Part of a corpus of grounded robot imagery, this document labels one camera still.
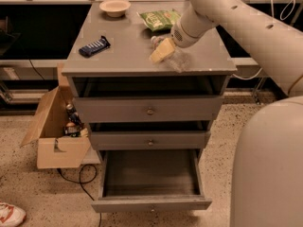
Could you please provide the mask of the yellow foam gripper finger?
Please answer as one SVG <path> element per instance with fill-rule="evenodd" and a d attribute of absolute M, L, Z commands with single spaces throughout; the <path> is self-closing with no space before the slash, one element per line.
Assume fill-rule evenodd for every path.
<path fill-rule="evenodd" d="M 150 55 L 152 63 L 158 63 L 170 57 L 175 51 L 175 43 L 172 38 L 152 37 L 153 52 Z"/>

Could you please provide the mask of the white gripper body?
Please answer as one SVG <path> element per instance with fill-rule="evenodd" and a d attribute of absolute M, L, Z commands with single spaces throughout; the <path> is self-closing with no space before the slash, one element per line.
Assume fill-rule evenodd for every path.
<path fill-rule="evenodd" d="M 205 15 L 199 14 L 193 6 L 189 6 L 173 25 L 170 35 L 178 47 L 187 48 L 196 44 L 208 30 L 217 25 Z"/>

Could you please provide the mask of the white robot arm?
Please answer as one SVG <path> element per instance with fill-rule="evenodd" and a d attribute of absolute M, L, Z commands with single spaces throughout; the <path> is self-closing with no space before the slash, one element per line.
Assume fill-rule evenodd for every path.
<path fill-rule="evenodd" d="M 153 62 L 190 47 L 216 25 L 286 94 L 242 129 L 236 146 L 230 227 L 303 227 L 303 34 L 242 0 L 189 0 Z"/>

